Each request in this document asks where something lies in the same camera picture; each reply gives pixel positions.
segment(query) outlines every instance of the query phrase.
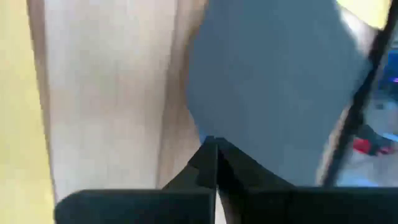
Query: yellow wall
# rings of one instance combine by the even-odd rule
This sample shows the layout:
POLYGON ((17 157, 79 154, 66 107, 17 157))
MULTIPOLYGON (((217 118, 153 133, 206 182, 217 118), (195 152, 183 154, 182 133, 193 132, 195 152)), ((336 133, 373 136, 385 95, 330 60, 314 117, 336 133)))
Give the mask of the yellow wall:
POLYGON ((26 0, 0 0, 0 223, 53 223, 26 0))
POLYGON ((383 29, 387 23, 391 0, 337 0, 337 2, 371 27, 383 29))

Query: blue-gray surface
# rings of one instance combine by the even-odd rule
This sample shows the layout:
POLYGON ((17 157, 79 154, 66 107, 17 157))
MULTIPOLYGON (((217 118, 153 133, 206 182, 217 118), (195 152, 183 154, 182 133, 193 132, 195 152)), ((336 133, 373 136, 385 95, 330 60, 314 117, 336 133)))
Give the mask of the blue-gray surface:
POLYGON ((190 52, 188 107, 209 135, 314 185, 365 62, 334 1, 210 0, 190 52))

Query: black plastic object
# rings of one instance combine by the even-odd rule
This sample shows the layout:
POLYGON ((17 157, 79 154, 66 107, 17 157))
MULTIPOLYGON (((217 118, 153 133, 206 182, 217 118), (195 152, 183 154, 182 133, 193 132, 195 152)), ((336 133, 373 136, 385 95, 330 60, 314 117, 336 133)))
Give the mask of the black plastic object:
POLYGON ((83 190, 62 200, 66 223, 395 223, 398 190, 295 187, 225 139, 208 137, 162 190, 83 190))

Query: beige surface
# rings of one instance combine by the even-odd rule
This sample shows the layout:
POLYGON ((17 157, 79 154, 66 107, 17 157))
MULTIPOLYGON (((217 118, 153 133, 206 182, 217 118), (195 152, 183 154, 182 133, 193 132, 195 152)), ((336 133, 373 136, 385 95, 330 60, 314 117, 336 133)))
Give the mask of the beige surface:
POLYGON ((45 0, 58 200, 154 188, 175 0, 45 0))
POLYGON ((167 72, 166 103, 157 185, 176 176, 200 146, 185 102, 189 43, 200 25, 205 0, 178 1, 171 61, 167 72))

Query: black cable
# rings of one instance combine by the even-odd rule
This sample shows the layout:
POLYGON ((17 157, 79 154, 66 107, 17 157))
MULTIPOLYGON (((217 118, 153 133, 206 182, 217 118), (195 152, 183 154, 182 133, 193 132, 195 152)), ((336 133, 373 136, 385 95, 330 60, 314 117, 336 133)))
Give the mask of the black cable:
POLYGON ((344 155, 349 149, 348 144, 351 141, 353 134, 363 123, 362 110, 366 104, 373 81, 377 75, 382 56, 388 49, 388 43, 393 37, 393 31, 398 18, 398 0, 392 0, 387 24, 384 30, 380 31, 373 41, 371 51, 369 53, 369 61, 372 63, 372 69, 368 73, 364 83, 360 86, 358 91, 354 94, 353 104, 348 111, 347 118, 343 125, 338 144, 330 165, 326 171, 325 178, 323 179, 323 187, 333 187, 338 178, 338 172, 343 164, 344 155))

